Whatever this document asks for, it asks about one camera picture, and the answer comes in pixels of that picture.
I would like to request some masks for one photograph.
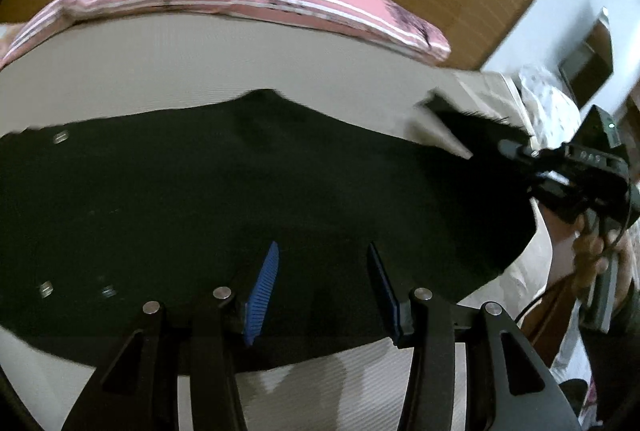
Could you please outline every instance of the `black sleeve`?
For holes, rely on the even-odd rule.
[[[635,386],[640,372],[640,292],[631,284],[609,334],[581,330],[598,394],[598,418],[609,416]]]

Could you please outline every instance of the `beige bed sheet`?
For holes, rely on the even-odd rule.
[[[513,83],[499,74],[429,68],[379,46],[325,32],[158,14],[76,26],[2,70],[0,135],[28,126],[215,103],[254,88],[274,88],[342,121],[455,153],[464,149],[443,126],[421,118],[414,108],[435,88],[462,110],[508,118],[532,133]],[[463,304],[477,307],[495,300],[514,316],[545,287],[551,244],[533,203],[532,209],[538,230],[526,250]],[[248,428],[394,430],[411,353],[383,339],[305,363],[238,375]],[[33,350],[4,330],[0,364],[47,431],[62,427],[92,372]],[[464,348],[458,347],[453,429],[463,428],[464,385]],[[178,404],[180,429],[192,429],[186,378],[178,379]]]

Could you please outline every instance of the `human hand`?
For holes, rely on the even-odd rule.
[[[598,236],[597,232],[582,234],[584,225],[584,215],[580,215],[574,224],[574,229],[580,232],[580,236],[574,241],[575,276],[572,281],[572,291],[575,297],[582,302],[586,301],[589,288],[596,276],[609,268],[609,260],[606,257],[600,257],[604,250],[605,242]],[[618,231],[611,231],[607,234],[606,244],[611,245],[617,237]],[[614,301],[614,309],[617,309],[625,300],[633,280],[633,264],[636,257],[628,232],[625,231],[625,234],[615,246],[615,250],[620,255]]]

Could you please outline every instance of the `person's arm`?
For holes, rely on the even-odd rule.
[[[593,234],[575,240],[576,274],[572,287],[578,299],[584,300],[596,275],[608,266],[606,259],[598,257],[603,248],[602,239]],[[580,331],[598,394],[598,418],[605,423],[635,386],[640,372],[640,289],[634,280],[636,257],[628,234],[616,250],[620,260],[609,334]]]

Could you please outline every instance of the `pink object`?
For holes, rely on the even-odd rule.
[[[79,21],[177,10],[338,32],[431,64],[444,61],[451,52],[439,29],[391,0],[55,0],[25,24],[6,53],[0,54],[0,69]]]

